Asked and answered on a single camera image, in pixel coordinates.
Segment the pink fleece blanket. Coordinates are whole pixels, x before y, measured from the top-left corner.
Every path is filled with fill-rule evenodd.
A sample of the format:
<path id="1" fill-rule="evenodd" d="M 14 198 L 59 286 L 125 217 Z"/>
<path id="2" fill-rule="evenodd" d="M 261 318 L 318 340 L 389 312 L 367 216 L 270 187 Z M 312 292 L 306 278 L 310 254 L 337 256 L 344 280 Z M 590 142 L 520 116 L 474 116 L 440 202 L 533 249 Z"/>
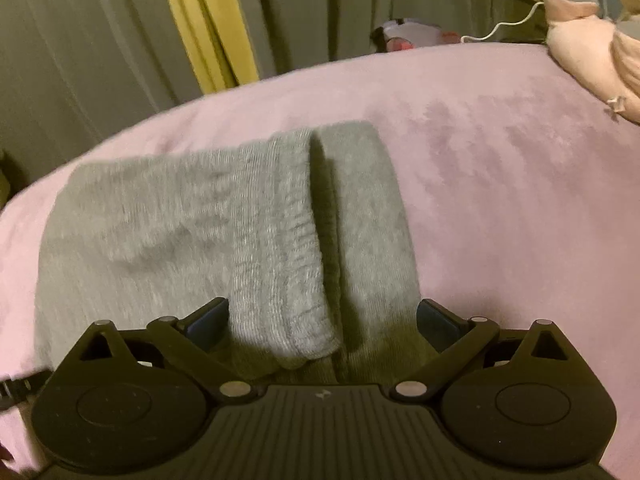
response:
<path id="1" fill-rule="evenodd" d="M 639 129 L 552 61 L 466 44 L 321 65 L 204 96 L 88 160 L 216 150 L 364 120 L 395 166 L 420 289 L 461 315 L 557 322 L 618 411 L 604 463 L 639 474 Z"/>

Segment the grey knit pants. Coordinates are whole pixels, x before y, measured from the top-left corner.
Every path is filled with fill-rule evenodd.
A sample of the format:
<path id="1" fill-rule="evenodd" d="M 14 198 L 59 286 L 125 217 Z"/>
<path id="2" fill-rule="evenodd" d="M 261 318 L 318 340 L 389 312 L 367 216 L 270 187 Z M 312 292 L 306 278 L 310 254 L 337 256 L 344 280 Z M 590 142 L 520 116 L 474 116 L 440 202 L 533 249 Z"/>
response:
<path id="1" fill-rule="evenodd" d="M 60 364 L 94 321 L 141 328 L 216 297 L 229 322 L 213 357 L 245 380 L 389 385 L 434 358 L 375 128 L 79 166 L 43 232 L 35 360 Z"/>

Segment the pink plush toy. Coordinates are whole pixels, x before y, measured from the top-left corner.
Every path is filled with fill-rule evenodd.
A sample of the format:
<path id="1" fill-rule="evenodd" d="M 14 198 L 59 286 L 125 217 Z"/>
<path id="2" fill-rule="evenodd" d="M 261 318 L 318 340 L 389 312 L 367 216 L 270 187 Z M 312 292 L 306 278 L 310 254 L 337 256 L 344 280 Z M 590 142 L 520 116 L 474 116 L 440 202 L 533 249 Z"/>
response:
<path id="1" fill-rule="evenodd" d="M 615 21 L 598 0 L 542 0 L 546 44 L 555 62 L 613 116 L 639 121 L 639 0 L 620 0 Z"/>

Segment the grey-green curtain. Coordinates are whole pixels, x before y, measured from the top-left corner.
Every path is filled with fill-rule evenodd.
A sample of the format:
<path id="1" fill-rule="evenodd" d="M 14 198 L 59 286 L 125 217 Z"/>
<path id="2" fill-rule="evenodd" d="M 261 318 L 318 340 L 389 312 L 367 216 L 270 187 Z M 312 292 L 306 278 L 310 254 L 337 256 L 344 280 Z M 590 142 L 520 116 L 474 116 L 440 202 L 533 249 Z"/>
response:
<path id="1" fill-rule="evenodd" d="M 370 51 L 389 18 L 480 34 L 506 0 L 196 0 L 206 35 L 246 27 L 261 77 Z M 186 0 L 1 0 L 1 146 L 56 164 L 202 92 L 177 26 Z"/>

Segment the red and white object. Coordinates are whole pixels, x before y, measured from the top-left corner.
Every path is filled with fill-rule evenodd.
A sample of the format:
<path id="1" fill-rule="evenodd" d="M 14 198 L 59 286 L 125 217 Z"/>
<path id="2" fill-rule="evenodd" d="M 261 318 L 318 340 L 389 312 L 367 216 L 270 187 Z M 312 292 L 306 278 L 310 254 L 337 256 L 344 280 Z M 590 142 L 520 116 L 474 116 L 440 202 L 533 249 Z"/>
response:
<path id="1" fill-rule="evenodd" d="M 414 18 L 394 18 L 387 21 L 371 32 L 370 38 L 378 53 L 460 42 L 457 32 L 447 32 L 438 25 L 426 24 Z"/>

